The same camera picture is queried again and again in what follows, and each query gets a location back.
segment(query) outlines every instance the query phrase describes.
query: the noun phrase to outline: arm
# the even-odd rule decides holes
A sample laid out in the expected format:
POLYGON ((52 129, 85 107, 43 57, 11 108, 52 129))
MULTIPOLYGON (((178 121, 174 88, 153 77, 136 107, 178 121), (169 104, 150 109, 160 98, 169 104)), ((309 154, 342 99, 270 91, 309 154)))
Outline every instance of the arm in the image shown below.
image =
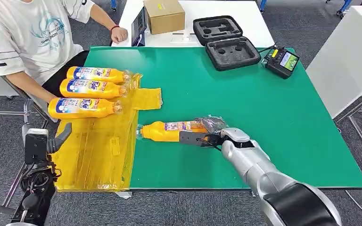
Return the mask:
POLYGON ((96 22, 100 23, 101 25, 105 26, 108 30, 110 30, 110 35, 112 41, 115 43, 122 42, 127 39, 128 32, 126 29, 121 27, 116 27, 112 29, 116 24, 113 20, 109 17, 109 15, 98 5, 93 5, 91 8, 91 17, 96 22))
POLYGON ((24 92, 49 102, 55 96, 24 72, 26 68, 19 51, 10 33, 0 25, 0 76, 6 75, 9 81, 24 92))
POLYGON ((92 19, 110 31, 113 42, 119 43, 127 39, 127 30, 121 27, 112 29, 116 24, 104 10, 93 3, 93 1, 62 0, 62 2, 70 18, 86 24, 89 18, 92 17, 92 19))
POLYGON ((25 72, 9 74, 6 75, 6 78, 24 92, 41 98, 47 103, 49 103, 53 98, 56 98, 55 95, 49 93, 46 89, 42 88, 40 84, 38 84, 25 72))

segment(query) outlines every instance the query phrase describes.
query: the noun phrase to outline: green table mat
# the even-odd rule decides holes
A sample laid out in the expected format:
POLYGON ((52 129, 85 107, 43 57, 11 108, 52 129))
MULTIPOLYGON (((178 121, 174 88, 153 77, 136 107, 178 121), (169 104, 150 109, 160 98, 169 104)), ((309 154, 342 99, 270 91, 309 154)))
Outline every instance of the green table mat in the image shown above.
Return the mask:
MULTIPOLYGON (((92 48, 85 66, 143 74, 162 88, 160 110, 139 124, 221 116, 245 131, 285 174, 323 188, 362 188, 362 172, 303 66, 284 80, 260 64, 218 72, 204 48, 92 48)), ((130 189, 243 189, 212 148, 137 140, 130 189)))

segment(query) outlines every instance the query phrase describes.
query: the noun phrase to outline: bottle label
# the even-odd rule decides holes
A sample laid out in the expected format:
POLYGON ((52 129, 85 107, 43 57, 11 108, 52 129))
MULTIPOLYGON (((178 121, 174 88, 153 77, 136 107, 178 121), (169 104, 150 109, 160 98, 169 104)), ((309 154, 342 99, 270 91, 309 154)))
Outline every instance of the bottle label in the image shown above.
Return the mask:
POLYGON ((104 91, 106 81, 92 81, 83 79, 71 79, 67 85, 67 91, 72 93, 88 93, 89 91, 104 91))
POLYGON ((57 113, 78 113, 82 110, 95 111, 99 99, 60 98, 56 105, 57 113))
POLYGON ((199 121, 178 121, 165 123, 165 130, 192 131, 193 129, 202 129, 203 124, 199 121))
POLYGON ((89 79, 93 80, 96 77, 109 77, 110 68, 98 67, 77 67, 74 70, 75 79, 89 79))

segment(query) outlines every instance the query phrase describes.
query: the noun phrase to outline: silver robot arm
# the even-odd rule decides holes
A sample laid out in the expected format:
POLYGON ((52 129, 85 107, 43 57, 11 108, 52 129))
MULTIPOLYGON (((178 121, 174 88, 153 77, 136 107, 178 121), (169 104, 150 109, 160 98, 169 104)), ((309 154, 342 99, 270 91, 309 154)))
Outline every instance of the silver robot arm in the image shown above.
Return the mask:
POLYGON ((329 198, 271 163, 259 144, 240 129, 222 129, 222 154, 258 197, 269 226, 342 226, 329 198))

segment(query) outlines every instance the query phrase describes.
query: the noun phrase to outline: tide bottle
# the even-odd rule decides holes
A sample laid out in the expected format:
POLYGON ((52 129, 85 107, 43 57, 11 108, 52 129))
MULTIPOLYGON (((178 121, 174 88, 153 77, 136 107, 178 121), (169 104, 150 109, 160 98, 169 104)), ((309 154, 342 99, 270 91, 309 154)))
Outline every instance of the tide bottle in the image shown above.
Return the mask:
POLYGON ((67 71, 68 79, 88 79, 109 81, 115 84, 128 82, 132 77, 129 71, 119 71, 114 68, 99 67, 70 67, 67 71))
POLYGON ((57 119, 103 118, 121 110, 120 101, 92 98, 55 98, 48 106, 49 114, 57 119))
POLYGON ((200 121, 167 122, 156 121, 150 125, 137 127, 138 138, 148 138, 154 141, 179 142, 180 131, 207 133, 200 121))
POLYGON ((124 96, 126 87, 108 81, 65 79, 60 84, 60 93, 65 97, 112 99, 124 96))

